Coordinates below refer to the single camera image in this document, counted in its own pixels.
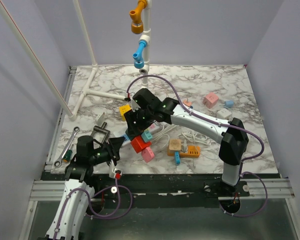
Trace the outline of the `yellow cube socket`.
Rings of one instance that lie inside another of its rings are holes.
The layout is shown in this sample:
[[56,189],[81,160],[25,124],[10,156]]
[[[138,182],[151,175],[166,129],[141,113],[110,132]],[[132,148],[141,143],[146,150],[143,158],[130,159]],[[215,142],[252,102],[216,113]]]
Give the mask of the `yellow cube socket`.
[[129,104],[126,104],[126,105],[123,105],[123,106],[119,107],[119,113],[120,113],[120,116],[121,116],[121,120],[123,122],[126,121],[125,113],[127,113],[130,110],[131,110],[131,106]]

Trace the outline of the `pink cube socket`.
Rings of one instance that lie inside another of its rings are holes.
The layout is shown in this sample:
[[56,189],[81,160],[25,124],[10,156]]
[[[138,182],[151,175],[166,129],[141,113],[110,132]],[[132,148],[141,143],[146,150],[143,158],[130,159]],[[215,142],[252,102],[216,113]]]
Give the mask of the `pink cube socket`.
[[203,98],[202,103],[207,108],[211,109],[212,107],[214,107],[217,104],[218,100],[219,100],[219,97],[215,93],[210,92]]

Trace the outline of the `white tiger cube socket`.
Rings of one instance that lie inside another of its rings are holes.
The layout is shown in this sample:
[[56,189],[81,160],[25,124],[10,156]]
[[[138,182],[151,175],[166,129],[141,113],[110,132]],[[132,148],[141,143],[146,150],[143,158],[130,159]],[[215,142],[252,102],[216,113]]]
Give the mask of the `white tiger cube socket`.
[[227,108],[222,108],[216,113],[216,117],[218,119],[224,119],[224,120],[229,120],[232,117],[233,113],[227,109]]

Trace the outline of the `small light blue plug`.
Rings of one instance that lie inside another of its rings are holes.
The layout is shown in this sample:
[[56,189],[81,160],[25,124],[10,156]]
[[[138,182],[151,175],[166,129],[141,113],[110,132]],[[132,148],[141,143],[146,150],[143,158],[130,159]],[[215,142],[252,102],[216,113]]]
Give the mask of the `small light blue plug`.
[[233,100],[227,100],[227,101],[224,102],[224,105],[223,105],[223,106],[224,106],[225,108],[231,109],[231,108],[234,106],[234,104],[235,104],[235,103],[234,103]]

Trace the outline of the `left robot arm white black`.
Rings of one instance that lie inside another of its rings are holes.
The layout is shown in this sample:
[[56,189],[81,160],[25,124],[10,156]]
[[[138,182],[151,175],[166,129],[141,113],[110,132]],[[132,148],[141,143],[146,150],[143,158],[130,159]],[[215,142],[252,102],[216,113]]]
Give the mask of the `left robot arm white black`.
[[120,160],[120,148],[124,141],[123,136],[109,138],[104,142],[99,142],[90,135],[78,138],[76,154],[65,170],[64,189],[58,209],[43,240],[78,240],[87,208],[90,208],[93,217],[108,218],[95,212],[91,205],[92,198],[110,188],[108,186],[101,190],[101,185],[92,180],[96,165],[107,163],[109,177],[114,179],[117,205],[120,206],[118,180],[122,171],[117,169],[116,165]]

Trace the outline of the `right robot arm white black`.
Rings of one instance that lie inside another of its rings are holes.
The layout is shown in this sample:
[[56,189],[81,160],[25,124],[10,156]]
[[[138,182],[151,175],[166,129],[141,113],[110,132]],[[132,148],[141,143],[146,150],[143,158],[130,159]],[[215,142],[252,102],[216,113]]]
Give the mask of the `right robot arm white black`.
[[124,113],[126,134],[131,140],[154,122],[185,127],[205,135],[220,145],[218,156],[223,161],[220,191],[226,196],[237,192],[242,155],[249,143],[241,120],[214,118],[170,97],[160,100],[147,88],[139,90],[131,101],[137,104],[137,108]]

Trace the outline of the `red cube socket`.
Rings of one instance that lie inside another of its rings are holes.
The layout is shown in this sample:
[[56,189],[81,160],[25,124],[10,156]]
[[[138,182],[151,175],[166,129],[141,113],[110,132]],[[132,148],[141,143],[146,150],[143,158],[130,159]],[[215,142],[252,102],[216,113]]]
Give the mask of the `red cube socket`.
[[138,154],[142,152],[145,148],[151,146],[151,142],[145,142],[141,135],[136,136],[131,142],[131,146],[133,147],[134,151]]

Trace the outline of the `teal cube plug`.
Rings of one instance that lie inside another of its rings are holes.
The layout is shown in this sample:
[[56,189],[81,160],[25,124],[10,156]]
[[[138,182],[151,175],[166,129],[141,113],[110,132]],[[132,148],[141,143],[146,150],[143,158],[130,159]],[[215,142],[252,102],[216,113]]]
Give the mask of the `teal cube plug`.
[[146,130],[141,134],[141,138],[145,143],[148,143],[153,139],[153,135],[148,130]]

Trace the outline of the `white plug adapter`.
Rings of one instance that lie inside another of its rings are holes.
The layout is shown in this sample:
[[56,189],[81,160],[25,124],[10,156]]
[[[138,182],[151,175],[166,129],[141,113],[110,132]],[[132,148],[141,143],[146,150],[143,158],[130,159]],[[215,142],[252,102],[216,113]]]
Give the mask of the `white plug adapter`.
[[103,112],[97,115],[97,117],[95,118],[95,122],[98,126],[101,126],[105,122],[105,119],[106,119],[106,113]]

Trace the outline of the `pink plug adapter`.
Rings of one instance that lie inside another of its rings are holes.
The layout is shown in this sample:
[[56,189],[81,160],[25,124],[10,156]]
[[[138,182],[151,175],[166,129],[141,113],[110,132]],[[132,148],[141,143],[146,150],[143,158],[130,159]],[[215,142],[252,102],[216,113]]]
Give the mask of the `pink plug adapter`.
[[155,154],[151,147],[148,146],[141,152],[141,156],[146,163],[149,163],[154,159]]

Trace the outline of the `salmon plug on blue cube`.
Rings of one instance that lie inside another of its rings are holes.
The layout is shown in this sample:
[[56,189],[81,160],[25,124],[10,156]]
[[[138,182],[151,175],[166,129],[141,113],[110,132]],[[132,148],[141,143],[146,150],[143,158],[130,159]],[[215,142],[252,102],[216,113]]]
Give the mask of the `salmon plug on blue cube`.
[[190,108],[192,107],[192,102],[191,101],[184,100],[183,104],[186,105],[187,107],[190,107]]

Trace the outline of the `wooden cube socket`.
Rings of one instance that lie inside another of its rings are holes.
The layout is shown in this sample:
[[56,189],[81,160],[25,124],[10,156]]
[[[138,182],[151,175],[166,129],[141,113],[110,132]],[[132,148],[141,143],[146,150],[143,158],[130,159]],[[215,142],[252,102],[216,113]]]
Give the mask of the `wooden cube socket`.
[[181,151],[182,150],[182,141],[180,139],[170,139],[167,150],[169,153]]

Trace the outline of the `light blue plug adapter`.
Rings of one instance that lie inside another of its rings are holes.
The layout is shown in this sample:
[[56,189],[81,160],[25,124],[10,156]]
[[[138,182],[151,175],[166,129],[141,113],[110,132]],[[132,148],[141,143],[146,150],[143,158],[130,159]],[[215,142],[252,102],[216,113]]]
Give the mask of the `light blue plug adapter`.
[[180,157],[180,153],[178,151],[176,151],[174,153],[174,161],[177,166],[180,165],[180,163],[181,163],[181,157]]

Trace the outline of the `white long power strip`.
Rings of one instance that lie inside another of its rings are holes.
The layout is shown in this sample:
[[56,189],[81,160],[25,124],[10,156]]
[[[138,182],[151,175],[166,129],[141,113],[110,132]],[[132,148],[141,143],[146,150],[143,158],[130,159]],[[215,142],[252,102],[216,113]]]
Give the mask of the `white long power strip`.
[[[129,145],[130,142],[131,142],[130,139],[128,138],[127,134],[126,134],[126,130],[127,129],[128,129],[127,127],[124,127],[124,128],[122,128],[122,129],[120,129],[118,131],[115,131],[113,133],[113,135],[116,138],[119,138],[119,137],[124,137],[125,138],[125,140],[124,140],[124,142],[122,144],[122,147],[125,147],[125,146]],[[160,132],[162,129],[163,129],[163,126],[161,124],[155,122],[152,125],[150,125],[146,130],[148,132],[150,132],[152,135],[154,135],[154,134]]]

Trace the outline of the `blue valve fitting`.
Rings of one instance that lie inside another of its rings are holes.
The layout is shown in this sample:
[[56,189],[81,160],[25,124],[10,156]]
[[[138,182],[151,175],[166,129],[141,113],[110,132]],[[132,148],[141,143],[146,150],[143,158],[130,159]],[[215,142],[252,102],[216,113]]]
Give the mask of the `blue valve fitting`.
[[136,52],[132,55],[134,60],[134,67],[137,69],[142,69],[145,65],[143,59],[143,51],[147,47],[147,42],[145,40],[141,40],[138,44],[138,48]]

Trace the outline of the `orange power strip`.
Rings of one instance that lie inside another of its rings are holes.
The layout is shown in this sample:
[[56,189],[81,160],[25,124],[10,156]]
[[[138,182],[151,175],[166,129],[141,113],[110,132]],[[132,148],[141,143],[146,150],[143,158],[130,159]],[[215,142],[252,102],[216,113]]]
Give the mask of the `orange power strip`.
[[178,152],[178,157],[181,158],[194,158],[197,159],[200,155],[200,148],[195,147],[194,145],[189,145],[187,147],[187,151],[183,152],[181,147],[177,148],[172,148],[172,147],[167,147],[167,155],[170,157],[174,157],[176,155],[176,152]]

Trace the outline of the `silver ratchet wrench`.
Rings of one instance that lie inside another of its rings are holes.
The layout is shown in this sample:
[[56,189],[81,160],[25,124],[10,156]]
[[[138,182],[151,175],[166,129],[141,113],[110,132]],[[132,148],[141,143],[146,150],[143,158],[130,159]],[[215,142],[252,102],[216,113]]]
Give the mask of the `silver ratchet wrench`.
[[55,160],[54,163],[53,163],[53,166],[54,166],[55,168],[59,168],[59,167],[62,165],[63,158],[65,157],[67,151],[69,150],[69,148],[70,148],[70,146],[71,146],[73,140],[75,139],[75,137],[76,137],[76,135],[77,135],[77,133],[78,133],[79,131],[80,131],[80,128],[79,128],[78,126],[76,126],[76,127],[73,128],[72,134],[71,134],[70,138],[68,139],[68,141],[67,141],[65,147],[63,148],[63,150],[62,150],[60,156],[59,156],[58,159]]

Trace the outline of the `orange valve fitting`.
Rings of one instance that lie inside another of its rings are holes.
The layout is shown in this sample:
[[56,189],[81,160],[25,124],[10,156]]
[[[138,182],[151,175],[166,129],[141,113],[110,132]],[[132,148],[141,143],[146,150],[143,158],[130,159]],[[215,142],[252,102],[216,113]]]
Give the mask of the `orange valve fitting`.
[[132,33],[139,35],[144,31],[144,25],[142,21],[142,11],[148,5],[146,0],[139,0],[135,9],[129,12],[129,16],[132,20],[131,31]]

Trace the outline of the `white PVC pipe frame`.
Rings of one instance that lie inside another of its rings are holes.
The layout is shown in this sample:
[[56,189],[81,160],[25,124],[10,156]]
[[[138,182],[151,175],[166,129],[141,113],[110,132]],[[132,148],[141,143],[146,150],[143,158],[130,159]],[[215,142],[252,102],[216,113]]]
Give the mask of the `white PVC pipe frame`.
[[[92,48],[92,43],[91,43],[91,40],[90,40],[89,32],[88,32],[87,27],[86,27],[84,16],[82,14],[80,2],[78,0],[74,0],[73,1],[73,6],[74,6],[76,16],[77,16],[78,21],[79,21],[81,31],[83,33],[83,38],[84,38],[85,44],[86,44],[88,52],[89,52],[89,56],[90,56],[91,63],[92,63],[92,70],[91,70],[90,75],[89,75],[87,81],[85,82],[82,90],[80,91],[80,95],[79,95],[78,100],[77,100],[77,102],[74,106],[74,109],[70,110],[70,108],[69,108],[68,104],[66,103],[65,99],[62,97],[61,93],[59,92],[59,90],[57,89],[55,84],[53,83],[53,81],[50,78],[49,74],[47,73],[47,71],[43,67],[41,61],[39,60],[39,58],[37,57],[37,55],[35,54],[35,52],[31,48],[31,46],[28,43],[26,37],[23,35],[22,31],[18,27],[17,23],[14,21],[13,17],[9,13],[9,11],[6,8],[6,6],[4,5],[4,3],[0,0],[0,14],[1,14],[2,18],[5,20],[8,27],[10,28],[10,30],[14,34],[15,38],[18,40],[18,42],[22,46],[23,50],[25,51],[25,53],[28,55],[31,62],[33,63],[34,67],[39,72],[39,74],[41,75],[41,77],[43,78],[43,80],[45,81],[47,86],[49,87],[52,94],[58,100],[61,108],[64,110],[64,112],[66,113],[66,115],[68,116],[68,118],[71,121],[76,120],[77,115],[78,115],[78,111],[79,111],[79,109],[80,109],[80,107],[81,107],[81,105],[82,105],[82,103],[83,103],[83,101],[84,101],[84,99],[87,95],[93,95],[93,96],[97,96],[97,97],[105,97],[105,98],[110,98],[110,99],[117,99],[117,100],[121,100],[121,101],[124,101],[126,99],[126,97],[123,96],[123,95],[106,93],[106,92],[101,92],[101,91],[96,91],[96,90],[90,89],[91,83],[92,83],[96,73],[98,72],[99,66],[97,64],[96,56],[95,56],[94,50]],[[151,41],[151,27],[150,27],[151,8],[152,8],[152,1],[147,0],[147,7],[145,9],[143,9],[143,11],[141,13],[141,19],[142,19],[142,22],[143,22],[143,32],[141,34],[139,34],[140,38],[139,38],[138,43],[141,40],[144,40],[144,41],[147,42],[147,47],[143,50],[143,53],[142,53],[142,57],[143,57],[143,60],[144,60],[144,67],[141,68],[141,69],[138,69],[139,72],[143,75],[147,75],[149,73],[149,67],[150,67],[150,64],[149,64],[149,52],[150,52],[149,45],[150,45],[150,41]]]

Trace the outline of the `black mounting rail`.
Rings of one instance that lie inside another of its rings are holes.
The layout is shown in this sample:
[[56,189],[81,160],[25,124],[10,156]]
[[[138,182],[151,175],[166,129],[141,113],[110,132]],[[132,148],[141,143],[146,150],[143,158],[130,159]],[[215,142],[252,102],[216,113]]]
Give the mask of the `black mounting rail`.
[[227,186],[220,174],[124,174],[118,184],[124,186],[121,209],[217,208],[219,197],[249,196],[243,191],[246,182]]

